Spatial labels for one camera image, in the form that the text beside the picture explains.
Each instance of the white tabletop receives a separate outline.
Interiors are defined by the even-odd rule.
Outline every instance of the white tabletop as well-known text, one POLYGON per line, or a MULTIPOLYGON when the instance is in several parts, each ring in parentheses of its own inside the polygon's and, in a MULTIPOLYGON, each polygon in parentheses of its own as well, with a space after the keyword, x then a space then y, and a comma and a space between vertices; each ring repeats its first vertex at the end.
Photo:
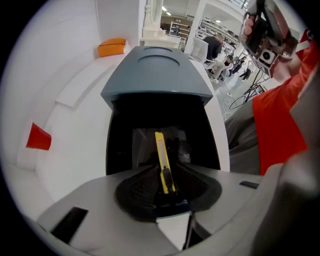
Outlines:
MULTIPOLYGON (((220 167, 230 171, 229 149, 218 99, 203 66, 191 61, 213 98, 205 111, 214 136, 220 167)), ((102 77, 77 108, 57 104, 44 130, 51 137, 49 151, 39 150, 36 173, 54 201, 83 183, 106 175, 106 146, 112 110, 100 93, 112 71, 102 77)))
POLYGON ((178 249, 155 222, 131 218, 115 201, 118 185, 148 167, 90 180, 47 209, 37 222, 46 231, 51 231, 70 209, 79 207, 88 213, 72 237, 70 246, 96 256, 173 255, 178 249))

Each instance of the white column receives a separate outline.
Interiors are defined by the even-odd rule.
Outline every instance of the white column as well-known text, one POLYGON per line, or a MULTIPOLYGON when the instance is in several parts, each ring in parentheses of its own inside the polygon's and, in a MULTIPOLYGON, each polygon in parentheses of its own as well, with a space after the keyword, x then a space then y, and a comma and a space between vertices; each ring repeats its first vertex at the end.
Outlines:
POLYGON ((244 49, 245 49, 244 46, 241 43, 239 43, 236 46, 236 50, 234 51, 234 56, 238 56, 239 57, 244 49))
POLYGON ((188 0, 188 5, 186 6, 186 10, 185 10, 185 17, 186 17, 186 18, 187 18, 187 16, 188 16, 189 4, 190 4, 190 0, 188 0))
POLYGON ((205 7, 206 7, 206 3, 207 3, 207 0, 200 0, 199 1, 199 5, 198 5, 198 8, 196 9, 193 23, 192 23, 192 26, 191 26, 191 29, 189 32, 188 41, 186 42, 186 45, 185 45, 185 50, 184 50, 185 54, 189 54, 192 50, 192 44, 194 42, 194 37, 196 36, 198 27, 200 25, 202 15, 203 15, 205 7))

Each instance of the factory floor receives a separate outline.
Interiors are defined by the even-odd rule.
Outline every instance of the factory floor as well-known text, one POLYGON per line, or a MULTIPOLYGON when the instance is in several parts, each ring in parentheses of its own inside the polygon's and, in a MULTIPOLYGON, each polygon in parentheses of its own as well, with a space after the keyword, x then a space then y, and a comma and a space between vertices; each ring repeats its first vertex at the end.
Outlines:
POLYGON ((246 80, 244 83, 241 82, 241 78, 237 74, 227 77, 224 81, 219 80, 219 83, 212 83, 215 91, 222 115, 225 114, 225 120, 230 118, 234 112, 243 103, 243 98, 239 98, 244 95, 244 92, 249 89, 252 82, 246 80))

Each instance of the yellow utility knife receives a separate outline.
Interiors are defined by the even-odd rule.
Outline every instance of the yellow utility knife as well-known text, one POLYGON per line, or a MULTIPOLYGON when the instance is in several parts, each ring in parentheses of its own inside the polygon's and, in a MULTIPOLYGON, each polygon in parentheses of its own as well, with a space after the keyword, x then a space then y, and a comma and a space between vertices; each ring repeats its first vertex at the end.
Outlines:
POLYGON ((159 161, 160 161, 160 168, 161 168, 161 183, 163 187, 163 192, 165 194, 169 194, 176 191, 171 170, 170 170, 170 164, 169 159, 167 155, 167 149, 165 144, 165 138, 162 132, 155 132, 155 142, 156 142, 156 148, 158 151, 159 161))

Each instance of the gray pants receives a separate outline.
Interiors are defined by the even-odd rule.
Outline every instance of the gray pants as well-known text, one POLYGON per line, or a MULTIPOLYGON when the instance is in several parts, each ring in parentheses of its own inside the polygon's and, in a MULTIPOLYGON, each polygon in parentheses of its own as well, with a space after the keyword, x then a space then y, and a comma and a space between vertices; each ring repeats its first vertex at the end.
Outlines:
POLYGON ((260 175, 258 138, 252 100, 224 122, 229 145, 230 172, 260 175))
POLYGON ((212 77, 215 78, 215 79, 217 79, 217 78, 220 76, 221 72, 222 72, 224 69, 226 69, 226 66, 225 66, 225 64, 222 63, 222 62, 217 62, 217 63, 214 64, 213 66, 215 67, 215 72, 214 72, 214 74, 213 74, 212 77))

